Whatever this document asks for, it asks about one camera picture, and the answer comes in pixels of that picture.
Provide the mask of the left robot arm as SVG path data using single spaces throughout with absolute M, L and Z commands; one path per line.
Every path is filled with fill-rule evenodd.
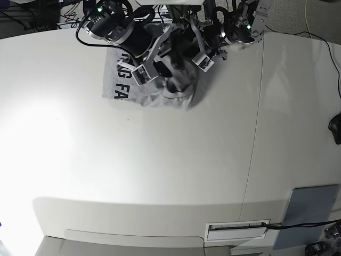
M 215 57 L 226 59 L 222 47 L 233 44 L 254 44 L 263 39 L 264 28 L 272 1 L 232 1 L 232 9 L 218 6 L 215 1 L 200 5 L 168 5 L 174 23 L 191 30 L 197 46 L 189 57 L 202 71 L 214 64 Z

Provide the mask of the robot base stand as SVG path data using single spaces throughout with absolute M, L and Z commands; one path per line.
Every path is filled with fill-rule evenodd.
M 212 17 L 212 11 L 216 8 L 216 1 L 135 1 L 139 6 L 165 6 L 171 19 L 179 22 L 180 17 L 197 17 L 198 13 L 203 11 L 205 19 Z

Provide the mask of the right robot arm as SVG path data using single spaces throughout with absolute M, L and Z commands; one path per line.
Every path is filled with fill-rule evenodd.
M 169 37 L 176 26 L 154 23 L 154 18 L 150 6 L 134 10 L 129 1 L 99 1 L 85 13 L 79 29 L 102 40 L 102 47 L 124 53 L 117 67 L 127 69 L 138 85 L 144 85 L 159 76 L 175 75 Z

